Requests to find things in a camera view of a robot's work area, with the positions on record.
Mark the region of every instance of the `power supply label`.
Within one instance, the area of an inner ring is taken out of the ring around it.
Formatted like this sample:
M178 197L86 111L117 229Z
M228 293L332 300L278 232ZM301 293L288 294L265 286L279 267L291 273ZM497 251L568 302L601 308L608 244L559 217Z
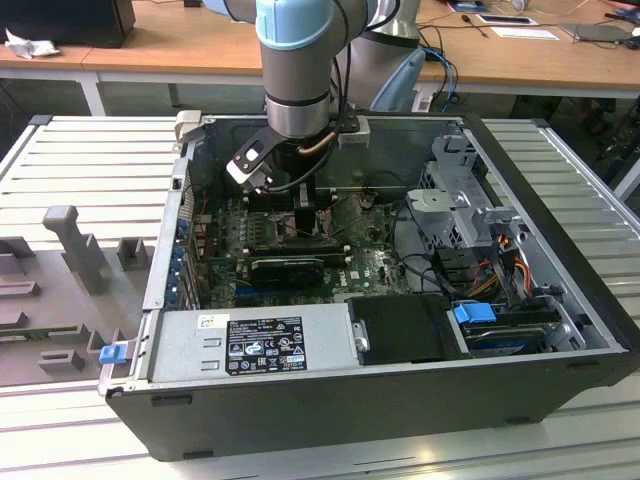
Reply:
M302 318L229 321L225 369L229 375L306 370Z

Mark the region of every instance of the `wooden desk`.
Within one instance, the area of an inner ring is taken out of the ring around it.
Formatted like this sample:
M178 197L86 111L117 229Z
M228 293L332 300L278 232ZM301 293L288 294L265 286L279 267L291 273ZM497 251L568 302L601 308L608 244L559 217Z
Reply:
M530 7L549 13L564 13L577 4L575 1L532 0ZM508 4L505 5L502 8L508 11ZM446 15L449 11L445 5L437 4L433 0L424 0L418 22ZM596 23L605 20L604 14L607 12L611 12L611 7L603 2L591 0L569 17L545 16L535 12L527 16L540 24ZM475 16L470 17L474 24L483 25ZM433 24L468 25L460 19L460 14L436 20ZM630 24L619 21L611 25L618 25L627 31L632 28ZM637 52L624 46L609 50L590 43L574 43L560 27L544 29L554 33L560 40L501 38L490 28L483 29L489 38L482 37L480 32L473 28L441 29L440 32L447 58L458 67L459 81L463 85L629 90L633 92L632 96L636 96L640 91L640 55ZM438 45L434 29L425 29L424 33L432 45ZM434 70L437 79L441 80L440 65L426 67L421 80L428 80L429 74Z
M62 47L62 53L52 57L34 57L32 60L17 57L11 50L0 48L0 68L33 68L50 70L82 70L82 61L91 51L90 47Z
M578 0L532 0L547 12L570 11ZM105 115L100 82L149 82L260 85L262 66L253 25L237 24L206 8L182 2L134 1L136 26L121 49L64 48L63 55L26 61L0 49L0 78L74 80L81 84L94 115ZM610 7L599 0L565 17L531 13L540 23L595 23ZM436 0L422 0L418 20L450 13ZM480 22L472 16L476 24ZM459 14L436 20L438 26L465 26ZM625 30L629 24L615 22ZM559 27L560 40L500 38L486 28L442 29L447 57L459 71L461 92L635 98L640 93L640 53L619 47L605 50L574 44ZM433 29L425 30L437 45ZM419 83L423 96L438 88L442 66L425 66Z

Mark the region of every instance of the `white paper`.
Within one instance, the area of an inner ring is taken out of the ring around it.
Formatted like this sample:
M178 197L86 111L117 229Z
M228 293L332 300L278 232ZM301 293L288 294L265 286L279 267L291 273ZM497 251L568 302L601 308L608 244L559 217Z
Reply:
M60 50L56 49L53 42L48 40L31 41L12 34L8 29L6 29L5 32L7 34L7 41L4 42L4 46L19 57L31 60L33 57L57 55L60 53Z
M227 328L227 322L230 318L231 315L228 313L200 315L198 317L198 328Z
M496 35L503 38L528 38L531 40L560 40L549 30L537 28L491 27Z

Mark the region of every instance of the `white table frame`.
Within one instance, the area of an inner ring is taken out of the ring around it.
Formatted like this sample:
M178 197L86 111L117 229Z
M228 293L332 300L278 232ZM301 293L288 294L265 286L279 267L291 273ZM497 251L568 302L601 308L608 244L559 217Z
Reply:
M198 84L198 85L262 85L262 77L258 75L200 74L200 73L163 73L163 72L129 72L129 71L96 71L96 70L57 70L50 68L0 68L0 78L29 80L74 81L80 84L91 115L108 115L100 92L100 84L104 82L136 82L165 84ZM414 103L415 111L422 111L420 106L427 105L431 95L440 87L440 82L419 82L418 95ZM469 93L501 93L507 95L548 95L562 97L593 98L636 98L637 90L597 89L579 87L544 87L539 85L500 85L461 82L456 87L459 92Z

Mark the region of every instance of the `computer case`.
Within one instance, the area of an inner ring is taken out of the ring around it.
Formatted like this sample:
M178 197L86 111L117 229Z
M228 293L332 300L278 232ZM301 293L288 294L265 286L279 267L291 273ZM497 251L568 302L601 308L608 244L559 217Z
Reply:
M56 45L119 48L135 23L131 0L3 0L0 38L5 28L30 40Z

